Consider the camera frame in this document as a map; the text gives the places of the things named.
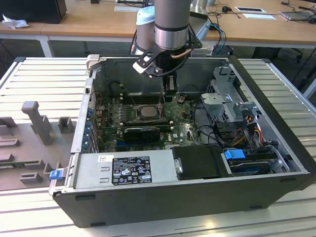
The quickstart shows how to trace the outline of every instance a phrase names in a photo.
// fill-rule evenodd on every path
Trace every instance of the floor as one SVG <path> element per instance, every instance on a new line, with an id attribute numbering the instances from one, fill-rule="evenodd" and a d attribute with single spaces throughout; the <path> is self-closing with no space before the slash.
<path id="1" fill-rule="evenodd" d="M 43 57 L 43 52 L 40 43 L 36 40 L 18 40 L 18 39 L 3 39 L 1 41 L 13 57 L 26 56 L 26 57 Z M 86 54 L 83 49 L 81 41 L 53 41 L 52 46 L 56 57 L 85 57 Z M 88 42 L 90 54 L 101 54 L 106 56 L 126 56 L 129 52 L 129 43 L 121 42 Z M 234 55 L 238 58 L 251 58 L 254 52 L 254 47 L 241 47 L 234 48 Z M 278 69 L 290 80 L 292 80 L 303 65 L 305 60 L 309 57 L 312 49 L 304 49 L 301 62 L 297 64 L 297 53 L 292 49 L 283 49 L 279 52 L 278 57 L 273 60 L 273 63 Z M 12 56 L 0 46 L 0 76 L 5 73 L 6 68 L 10 66 L 13 61 Z M 304 69 L 296 78 L 294 84 L 298 86 L 303 77 L 316 64 L 316 53 L 306 64 Z M 311 98 L 311 102 L 316 104 L 316 95 Z"/>

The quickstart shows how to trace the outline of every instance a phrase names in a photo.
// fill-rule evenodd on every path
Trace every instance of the computer case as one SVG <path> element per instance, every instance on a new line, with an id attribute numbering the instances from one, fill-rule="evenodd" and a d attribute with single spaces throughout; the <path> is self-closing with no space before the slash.
<path id="1" fill-rule="evenodd" d="M 15 20 L 59 24 L 67 11 L 65 0 L 1 0 L 0 13 Z"/>

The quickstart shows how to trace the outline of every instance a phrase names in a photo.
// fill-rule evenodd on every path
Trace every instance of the white paper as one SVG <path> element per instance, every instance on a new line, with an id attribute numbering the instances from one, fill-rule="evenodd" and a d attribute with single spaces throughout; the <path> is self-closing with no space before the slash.
<path id="1" fill-rule="evenodd" d="M 246 18 L 255 18 L 255 19 L 265 19 L 265 20 L 276 20 L 271 15 L 264 15 L 264 14 L 251 14 L 251 13 L 243 13 Z"/>
<path id="2" fill-rule="evenodd" d="M 98 156 L 98 162 L 112 162 L 114 155 Z"/>
<path id="3" fill-rule="evenodd" d="M 5 15 L 2 15 L 2 16 L 4 19 L 2 20 L 2 23 L 8 28 L 15 30 L 15 28 L 22 28 L 22 27 L 29 26 L 25 20 L 13 20 L 13 19 L 7 18 Z"/>

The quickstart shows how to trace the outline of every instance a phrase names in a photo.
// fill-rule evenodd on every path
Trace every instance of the paper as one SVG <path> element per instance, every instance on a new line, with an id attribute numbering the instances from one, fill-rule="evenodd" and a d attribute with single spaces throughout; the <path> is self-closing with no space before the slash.
<path id="1" fill-rule="evenodd" d="M 255 18 L 255 19 L 266 19 L 266 20 L 276 20 L 271 15 L 264 15 L 264 14 L 251 14 L 251 13 L 243 13 L 246 18 Z"/>
<path id="2" fill-rule="evenodd" d="M 2 15 L 2 16 L 3 16 L 3 19 L 4 19 L 4 20 L 2 20 L 2 23 L 8 28 L 11 28 L 11 29 L 15 30 L 15 28 L 21 28 L 21 27 L 29 26 L 28 23 L 25 20 L 13 20 L 13 19 L 7 18 L 5 15 Z"/>

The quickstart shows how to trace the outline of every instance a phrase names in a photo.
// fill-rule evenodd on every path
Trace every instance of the sticker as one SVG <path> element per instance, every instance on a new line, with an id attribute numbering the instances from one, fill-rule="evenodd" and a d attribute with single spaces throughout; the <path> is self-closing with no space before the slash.
<path id="1" fill-rule="evenodd" d="M 3 165 L 3 166 L 0 166 L 0 169 L 12 169 L 14 168 L 12 165 Z"/>
<path id="2" fill-rule="evenodd" d="M 113 185 L 152 182 L 149 157 L 112 158 L 111 161 Z"/>
<path id="3" fill-rule="evenodd" d="M 98 162 L 112 162 L 114 155 L 98 156 Z"/>

